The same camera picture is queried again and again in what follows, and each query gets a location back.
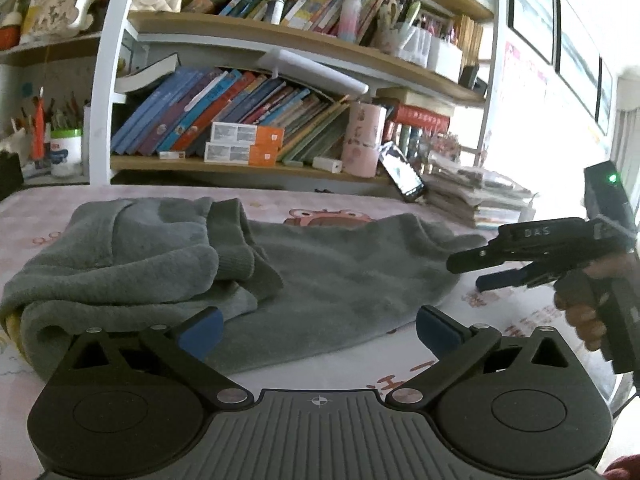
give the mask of smartphone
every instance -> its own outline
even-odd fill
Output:
[[[380,163],[406,202],[414,202],[426,192],[422,177],[393,142],[380,147]]]

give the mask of white bottle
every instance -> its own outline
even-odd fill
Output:
[[[264,13],[262,20],[267,23],[273,23],[273,25],[279,25],[283,7],[284,0],[269,0],[267,3],[267,11]]]
[[[344,0],[340,10],[340,22],[338,22],[338,38],[349,43],[355,43],[358,35],[358,22],[362,0]]]

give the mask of black picture frame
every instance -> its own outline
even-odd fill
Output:
[[[555,0],[509,0],[509,28],[549,65],[554,60],[555,11]]]
[[[595,120],[602,133],[608,135],[613,98],[613,76],[602,58],[600,58],[598,80],[600,85],[598,86],[598,108]]]
[[[556,73],[591,117],[600,94],[600,53],[568,0],[556,0]]]

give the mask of curtain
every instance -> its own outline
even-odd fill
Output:
[[[617,111],[611,160],[620,172],[637,224],[640,220],[640,108]]]

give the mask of purple book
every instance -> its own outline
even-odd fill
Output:
[[[189,90],[187,95],[165,112],[162,118],[158,121],[158,126],[156,126],[155,129],[146,136],[146,139],[137,148],[137,152],[140,155],[152,155],[164,138],[175,128],[175,125],[184,114],[185,107],[221,73],[222,70],[215,68],[211,70],[211,72],[207,73],[207,75],[203,76],[202,79],[200,79],[196,85]]]

